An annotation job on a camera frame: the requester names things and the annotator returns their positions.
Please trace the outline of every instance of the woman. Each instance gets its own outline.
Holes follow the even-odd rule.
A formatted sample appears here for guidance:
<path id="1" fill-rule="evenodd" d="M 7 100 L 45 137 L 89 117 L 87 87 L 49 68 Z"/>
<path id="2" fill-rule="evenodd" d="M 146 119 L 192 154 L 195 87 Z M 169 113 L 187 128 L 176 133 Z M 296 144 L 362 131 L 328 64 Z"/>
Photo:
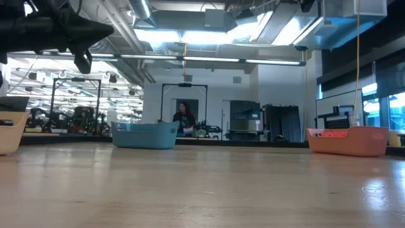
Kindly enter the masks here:
<path id="1" fill-rule="evenodd" d="M 180 125 L 177 132 L 184 133 L 184 129 L 189 129 L 196 124 L 196 119 L 194 118 L 194 115 L 191 114 L 189 105 L 186 102 L 181 102 L 178 109 L 180 111 L 174 114 L 173 122 L 179 121 Z"/>

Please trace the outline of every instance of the wooden tabletop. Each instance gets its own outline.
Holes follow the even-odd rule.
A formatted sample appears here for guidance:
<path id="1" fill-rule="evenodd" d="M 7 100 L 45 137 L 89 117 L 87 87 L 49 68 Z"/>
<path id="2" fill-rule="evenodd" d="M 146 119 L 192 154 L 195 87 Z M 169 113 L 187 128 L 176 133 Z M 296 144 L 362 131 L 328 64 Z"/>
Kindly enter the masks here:
<path id="1" fill-rule="evenodd" d="M 0 156 L 0 224 L 26 227 L 404 227 L 405 160 L 308 149 L 110 143 Z"/>

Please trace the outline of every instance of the plastic basket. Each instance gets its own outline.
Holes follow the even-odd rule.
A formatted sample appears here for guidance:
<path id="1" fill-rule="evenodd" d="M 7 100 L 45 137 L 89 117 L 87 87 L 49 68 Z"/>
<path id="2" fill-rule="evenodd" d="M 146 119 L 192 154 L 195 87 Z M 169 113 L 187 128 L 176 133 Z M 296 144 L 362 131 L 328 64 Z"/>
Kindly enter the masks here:
<path id="1" fill-rule="evenodd" d="M 316 153 L 351 156 L 382 156 L 387 147 L 388 128 L 308 129 L 309 147 Z"/>
<path id="2" fill-rule="evenodd" d="M 0 126 L 0 155 L 14 153 L 20 145 L 28 113 L 0 111 L 0 120 L 12 120 L 13 126 Z"/>
<path id="3" fill-rule="evenodd" d="M 123 148 L 170 149 L 176 144 L 178 122 L 111 123 L 113 144 Z"/>

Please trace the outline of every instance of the blue basket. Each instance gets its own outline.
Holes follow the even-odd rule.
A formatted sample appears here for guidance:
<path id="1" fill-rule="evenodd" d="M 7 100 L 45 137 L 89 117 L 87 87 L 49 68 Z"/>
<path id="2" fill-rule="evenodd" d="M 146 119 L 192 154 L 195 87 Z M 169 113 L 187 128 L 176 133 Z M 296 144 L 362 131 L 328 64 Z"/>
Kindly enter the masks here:
<path id="1" fill-rule="evenodd" d="M 176 144 L 178 122 L 156 124 L 111 123 L 113 144 L 123 148 L 170 149 Z"/>

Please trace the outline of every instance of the orange object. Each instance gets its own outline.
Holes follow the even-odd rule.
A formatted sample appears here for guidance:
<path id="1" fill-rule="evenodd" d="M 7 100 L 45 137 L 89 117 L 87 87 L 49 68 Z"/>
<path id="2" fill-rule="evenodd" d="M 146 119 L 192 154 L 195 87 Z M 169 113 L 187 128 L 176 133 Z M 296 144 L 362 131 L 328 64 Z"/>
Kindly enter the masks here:
<path id="1" fill-rule="evenodd" d="M 382 156 L 387 147 L 388 128 L 307 129 L 309 147 L 315 153 L 351 156 Z"/>
<path id="2" fill-rule="evenodd" d="M 28 113 L 0 111 L 0 120 L 12 120 L 13 126 L 0 126 L 0 155 L 14 153 L 20 145 Z"/>

